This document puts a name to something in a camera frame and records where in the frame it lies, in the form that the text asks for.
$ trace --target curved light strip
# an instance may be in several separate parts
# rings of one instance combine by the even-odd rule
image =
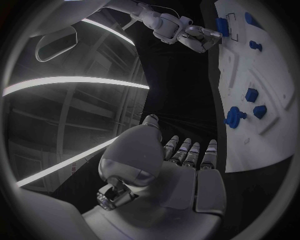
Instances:
[[[98,22],[96,22],[96,21],[89,20],[89,19],[87,19],[87,18],[82,19],[81,21],[86,22],[86,23],[89,23],[89,24],[93,24],[93,25],[98,26],[98,27],[100,27],[100,28],[103,28],[103,29],[105,29],[105,30],[107,30],[107,31],[110,31],[111,33],[113,33],[113,34],[119,36],[120,38],[126,40],[127,42],[129,42],[129,43],[131,43],[132,45],[135,46],[135,44],[134,44],[133,41],[131,41],[131,40],[128,39],[127,37],[123,36],[122,34],[118,33],[118,32],[115,31],[115,30],[112,30],[111,28],[109,28],[109,27],[107,27],[107,26],[104,26],[104,25],[102,25],[102,24],[100,24],[100,23],[98,23]]]
[[[14,85],[8,86],[4,89],[2,96],[13,93],[15,91],[26,89],[29,87],[44,85],[44,84],[57,84],[57,83],[99,83],[99,84],[115,84],[129,87],[136,87],[141,89],[149,89],[148,86],[136,84],[127,81],[119,81],[106,78],[88,77],[88,76],[53,76],[45,78],[37,78],[28,81],[22,81]]]
[[[70,164],[72,164],[72,163],[74,163],[74,162],[76,162],[76,161],[78,161],[80,159],[83,159],[84,157],[86,157],[86,156],[88,156],[88,155],[90,155],[90,154],[92,154],[92,153],[94,153],[96,151],[99,151],[100,149],[105,148],[106,146],[110,145],[113,141],[115,141],[117,138],[118,137],[115,137],[115,138],[113,138],[113,139],[111,139],[111,140],[109,140],[109,141],[107,141],[105,143],[102,143],[102,144],[100,144],[98,146],[95,146],[95,147],[91,148],[90,150],[84,151],[84,152],[82,152],[82,153],[80,153],[80,154],[78,154],[76,156],[73,156],[73,157],[69,158],[68,160],[65,160],[65,161],[63,161],[63,162],[61,162],[59,164],[56,164],[56,165],[54,165],[52,167],[49,167],[46,170],[40,171],[39,173],[36,173],[36,174],[34,174],[32,176],[29,176],[29,177],[27,177],[27,178],[25,178],[25,179],[23,179],[21,181],[18,181],[16,183],[16,185],[18,187],[22,187],[22,186],[24,186],[26,184],[29,184],[29,183],[31,183],[31,182],[33,182],[35,180],[43,178],[43,177],[47,176],[48,174],[51,174],[51,173],[53,173],[53,172],[55,172],[55,171],[57,171],[57,170],[65,167],[65,166],[68,166],[68,165],[70,165]]]

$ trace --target blue component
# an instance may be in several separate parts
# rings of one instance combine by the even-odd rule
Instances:
[[[261,44],[257,44],[255,41],[250,41],[249,46],[252,49],[258,49],[259,51],[263,50],[263,46]]]
[[[245,19],[248,24],[263,29],[263,27],[253,18],[253,16],[249,12],[245,13]]]
[[[254,116],[257,117],[258,119],[262,119],[263,116],[266,114],[267,112],[267,107],[266,106],[256,106],[254,109],[253,109],[253,113],[254,113]]]
[[[228,22],[225,18],[216,18],[216,27],[217,31],[223,35],[223,37],[229,37],[229,32],[228,32]]]
[[[228,124],[232,129],[237,128],[240,123],[240,119],[246,119],[247,113],[239,110],[237,106],[232,106],[230,111],[227,113],[227,118],[224,119],[223,123]]]
[[[259,92],[254,88],[248,88],[247,94],[245,96],[247,102],[254,103],[258,98]]]

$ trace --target white robotic arm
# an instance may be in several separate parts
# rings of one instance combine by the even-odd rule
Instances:
[[[155,37],[167,44],[177,41],[194,50],[204,53],[222,38],[222,33],[201,26],[192,25],[193,20],[182,16],[159,13],[144,3],[131,0],[111,0],[104,8],[130,14],[132,19],[143,22],[153,30]]]

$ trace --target led light strip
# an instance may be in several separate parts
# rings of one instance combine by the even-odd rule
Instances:
[[[118,137],[115,137],[115,138],[113,138],[113,139],[111,139],[111,140],[109,140],[109,141],[107,141],[105,143],[102,143],[102,144],[100,144],[98,146],[95,146],[95,147],[91,148],[90,150],[82,152],[82,153],[80,153],[80,154],[78,154],[76,156],[73,156],[73,157],[69,158],[68,160],[65,160],[65,161],[63,161],[63,162],[61,162],[59,164],[56,164],[56,165],[54,165],[52,167],[49,167],[46,170],[40,171],[39,173],[36,173],[36,174],[34,174],[32,176],[29,176],[29,177],[27,177],[27,178],[25,178],[25,179],[23,179],[21,181],[18,181],[16,183],[16,185],[18,187],[22,187],[22,186],[24,186],[26,184],[29,184],[29,183],[31,183],[31,182],[33,182],[35,180],[38,180],[38,179],[40,179],[42,177],[45,177],[48,174],[51,174],[51,173],[53,173],[53,172],[55,172],[55,171],[57,171],[57,170],[65,167],[67,165],[70,165],[70,164],[72,164],[72,163],[74,163],[74,162],[76,162],[76,161],[78,161],[78,160],[80,160],[80,159],[82,159],[82,158],[84,158],[84,157],[86,157],[86,156],[88,156],[88,155],[96,152],[96,151],[99,151],[99,150],[105,148],[106,146],[110,145],[113,141],[115,141],[117,138]]]
[[[111,33],[117,35],[118,37],[120,37],[120,38],[126,40],[127,42],[129,42],[129,43],[131,43],[132,45],[135,46],[135,44],[133,43],[133,41],[131,41],[131,40],[128,39],[127,37],[123,36],[122,34],[118,33],[117,31],[110,29],[110,28],[107,27],[107,26],[104,26],[104,25],[102,25],[102,24],[100,24],[100,23],[98,23],[98,22],[95,22],[95,21],[92,21],[92,20],[89,20],[89,19],[86,19],[86,18],[85,18],[85,19],[82,19],[81,21],[86,22],[86,23],[89,23],[89,24],[93,24],[93,25],[95,25],[95,26],[97,26],[97,27],[100,27],[100,28],[103,28],[103,29],[105,29],[105,30],[107,30],[107,31],[110,31]]]
[[[87,77],[87,76],[54,76],[54,77],[45,77],[45,78],[37,78],[28,81],[22,81],[16,83],[14,85],[8,86],[4,89],[2,96],[6,96],[7,94],[11,94],[15,91],[44,85],[44,84],[57,84],[57,83],[99,83],[99,84],[115,84],[115,85],[123,85],[129,87],[136,87],[141,89],[149,89],[146,85],[136,84],[127,81],[119,81],[113,79],[106,78],[98,78],[98,77]]]

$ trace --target cable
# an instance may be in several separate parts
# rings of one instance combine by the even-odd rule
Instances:
[[[180,19],[179,14],[174,9],[172,9],[172,8],[165,7],[165,6],[159,6],[159,5],[147,4],[147,3],[142,2],[142,1],[136,1],[136,0],[133,0],[133,1],[136,2],[136,3],[140,3],[140,4],[146,4],[148,6],[153,6],[153,7],[163,8],[163,9],[170,9],[170,10],[174,11],[177,14],[178,18]]]

